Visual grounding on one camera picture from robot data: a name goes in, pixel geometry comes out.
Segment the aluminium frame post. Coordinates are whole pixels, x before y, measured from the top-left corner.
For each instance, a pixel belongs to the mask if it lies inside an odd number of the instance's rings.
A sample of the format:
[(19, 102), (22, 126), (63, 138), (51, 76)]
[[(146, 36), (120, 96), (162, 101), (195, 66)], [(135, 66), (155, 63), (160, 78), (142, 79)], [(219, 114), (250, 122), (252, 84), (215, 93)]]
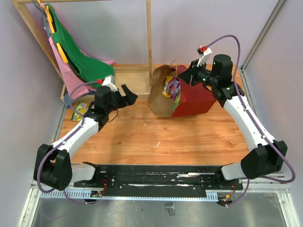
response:
[(267, 34), (269, 33), (271, 27), (273, 26), (274, 22), (276, 21), (277, 17), (281, 13), (282, 9), (286, 5), (287, 0), (278, 0), (276, 5), (274, 6), (273, 10), (271, 11), (268, 19), (266, 20), (264, 26), (262, 27), (259, 35), (256, 38), (252, 48), (250, 49), (248, 56), (245, 58), (243, 65), (240, 67), (241, 72), (244, 72), (245, 69), (248, 67), (249, 63), (253, 59), (254, 55), (258, 51), (259, 47), (265, 40)]

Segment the wooden clothes rack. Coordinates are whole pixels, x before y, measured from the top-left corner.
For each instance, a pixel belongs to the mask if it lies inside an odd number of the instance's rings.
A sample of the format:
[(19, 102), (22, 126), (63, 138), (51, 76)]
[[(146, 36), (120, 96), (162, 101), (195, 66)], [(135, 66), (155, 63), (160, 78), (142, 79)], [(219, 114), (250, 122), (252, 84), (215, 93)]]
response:
[[(22, 17), (23, 21), (33, 34), (43, 52), (46, 54), (48, 60), (58, 73), (59, 77), (63, 79), (59, 70), (54, 53), (51, 49), (49, 42), (44, 37), (38, 24), (33, 18), (32, 14), (28, 10), (27, 3), (38, 3), (42, 6), (43, 3), (47, 3), (46, 0), (13, 0), (12, 3), (15, 6), (17, 12)], [(146, 1), (146, 16), (147, 16), (147, 46), (148, 46), (148, 64), (125, 64), (114, 65), (116, 72), (116, 85), (120, 86), (127, 83), (130, 88), (134, 89), (134, 92), (141, 98), (147, 99), (150, 94), (150, 87), (152, 85), (152, 20), (151, 20), (151, 1)]]

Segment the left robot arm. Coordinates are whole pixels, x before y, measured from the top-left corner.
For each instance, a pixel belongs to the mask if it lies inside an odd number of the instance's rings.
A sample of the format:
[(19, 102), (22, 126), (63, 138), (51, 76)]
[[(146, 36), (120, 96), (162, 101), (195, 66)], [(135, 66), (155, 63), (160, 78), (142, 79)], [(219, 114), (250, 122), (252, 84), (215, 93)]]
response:
[(114, 85), (97, 88), (94, 101), (81, 121), (64, 137), (51, 145), (42, 144), (37, 151), (33, 179), (38, 188), (46, 193), (42, 185), (51, 190), (65, 190), (71, 183), (85, 181), (96, 187), (101, 183), (101, 175), (92, 164), (71, 164), (71, 158), (93, 135), (97, 134), (109, 121), (109, 114), (118, 109), (133, 105), (138, 96), (122, 85), (121, 95)]

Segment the red brown paper bag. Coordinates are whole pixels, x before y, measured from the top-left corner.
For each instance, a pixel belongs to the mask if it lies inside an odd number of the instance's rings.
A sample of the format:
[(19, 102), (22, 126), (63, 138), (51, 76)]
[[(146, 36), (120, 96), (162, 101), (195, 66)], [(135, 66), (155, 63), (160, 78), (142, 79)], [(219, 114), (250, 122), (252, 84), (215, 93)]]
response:
[(164, 82), (167, 76), (178, 77), (179, 64), (161, 65), (152, 73), (151, 91), (149, 96), (150, 109), (156, 117), (184, 117), (207, 113), (216, 102), (212, 92), (208, 91), (202, 84), (190, 86), (182, 79), (180, 80), (180, 103), (174, 109), (174, 100), (162, 94)]

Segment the green Fox's candy bag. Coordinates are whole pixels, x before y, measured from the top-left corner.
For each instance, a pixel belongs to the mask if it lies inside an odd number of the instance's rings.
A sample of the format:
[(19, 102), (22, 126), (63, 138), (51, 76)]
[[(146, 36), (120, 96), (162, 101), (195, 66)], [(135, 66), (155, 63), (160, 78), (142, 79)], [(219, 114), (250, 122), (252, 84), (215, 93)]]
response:
[(89, 109), (89, 104), (83, 101), (78, 101), (75, 105), (75, 111), (73, 111), (71, 120), (74, 122), (80, 122), (82, 115), (84, 115)]

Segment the blue grey cloth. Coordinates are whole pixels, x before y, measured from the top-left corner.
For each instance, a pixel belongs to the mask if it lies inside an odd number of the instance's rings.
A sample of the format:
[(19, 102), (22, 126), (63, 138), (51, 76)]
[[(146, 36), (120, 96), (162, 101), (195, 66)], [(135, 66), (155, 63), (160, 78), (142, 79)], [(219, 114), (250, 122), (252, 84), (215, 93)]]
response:
[[(79, 101), (80, 97), (78, 98), (75, 98), (75, 99), (71, 99), (71, 103), (75, 103), (77, 101)], [(66, 93), (63, 97), (63, 102), (64, 102), (64, 106), (69, 109), (70, 108), (70, 97), (69, 97), (69, 94)]]

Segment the green shirt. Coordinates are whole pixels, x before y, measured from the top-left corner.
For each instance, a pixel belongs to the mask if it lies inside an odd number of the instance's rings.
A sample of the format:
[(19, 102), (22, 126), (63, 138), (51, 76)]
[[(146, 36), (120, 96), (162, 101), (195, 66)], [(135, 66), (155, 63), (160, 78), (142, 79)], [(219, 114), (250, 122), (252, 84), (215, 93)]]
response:
[(98, 79), (115, 75), (114, 68), (98, 59), (86, 56), (76, 45), (73, 37), (62, 24), (55, 13), (54, 7), (47, 3), (55, 25), (55, 33), (52, 38), (55, 44), (59, 44), (66, 56), (69, 66), (75, 74), (84, 82), (92, 82)]

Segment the pink shirt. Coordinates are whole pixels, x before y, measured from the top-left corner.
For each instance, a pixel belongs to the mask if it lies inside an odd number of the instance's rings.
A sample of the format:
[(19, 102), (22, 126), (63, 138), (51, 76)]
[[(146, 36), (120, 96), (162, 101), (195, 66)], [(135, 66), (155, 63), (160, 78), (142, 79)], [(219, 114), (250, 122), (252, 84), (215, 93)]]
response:
[[(72, 99), (78, 98), (89, 92), (95, 92), (96, 89), (99, 87), (98, 84), (87, 85), (87, 82), (84, 82), (81, 78), (79, 78), (75, 72), (71, 69), (66, 59), (66, 56), (59, 44), (55, 44), (53, 38), (50, 37), (48, 39), (55, 58), (57, 60), (60, 72), (63, 77), (63, 81), (66, 85), (67, 91), (70, 94), (77, 86), (81, 86), (80, 88), (76, 89), (76, 91), (72, 94)], [(113, 65), (114, 61), (102, 61), (108, 65)]]

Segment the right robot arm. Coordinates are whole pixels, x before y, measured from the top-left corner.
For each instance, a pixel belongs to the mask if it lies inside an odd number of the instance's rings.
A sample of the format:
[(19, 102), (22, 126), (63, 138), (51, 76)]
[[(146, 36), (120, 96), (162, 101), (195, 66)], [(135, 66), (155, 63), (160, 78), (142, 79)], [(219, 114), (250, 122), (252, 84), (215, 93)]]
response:
[(219, 189), (226, 189), (232, 180), (256, 179), (281, 170), (287, 153), (284, 141), (277, 141), (260, 123), (252, 112), (246, 96), (238, 84), (232, 81), (233, 62), (230, 56), (214, 56), (211, 70), (200, 60), (191, 62), (179, 78), (191, 86), (209, 86), (213, 97), (234, 119), (250, 152), (238, 163), (222, 166), (216, 172), (214, 183)]

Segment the grey hanger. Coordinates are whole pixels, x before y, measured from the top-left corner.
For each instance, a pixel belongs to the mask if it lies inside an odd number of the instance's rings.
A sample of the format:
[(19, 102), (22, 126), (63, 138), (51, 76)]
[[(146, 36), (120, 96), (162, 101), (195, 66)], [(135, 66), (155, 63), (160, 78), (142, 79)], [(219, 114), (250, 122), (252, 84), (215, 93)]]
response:
[(42, 14), (42, 20), (43, 20), (48, 38), (52, 37), (53, 34), (55, 33), (55, 25), (53, 23), (53, 17), (50, 13), (49, 6), (44, 5), (40, 0), (32, 0), (32, 3)]

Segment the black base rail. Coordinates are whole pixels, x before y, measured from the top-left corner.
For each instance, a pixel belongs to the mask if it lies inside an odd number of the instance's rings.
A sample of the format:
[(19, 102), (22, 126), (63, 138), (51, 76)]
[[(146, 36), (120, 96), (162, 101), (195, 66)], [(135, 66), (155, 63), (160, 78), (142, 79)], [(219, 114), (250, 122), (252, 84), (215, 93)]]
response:
[(106, 197), (143, 199), (204, 199), (208, 190), (240, 191), (238, 178), (224, 180), (221, 166), (97, 165), (90, 180), (78, 180), (78, 188), (101, 188)]

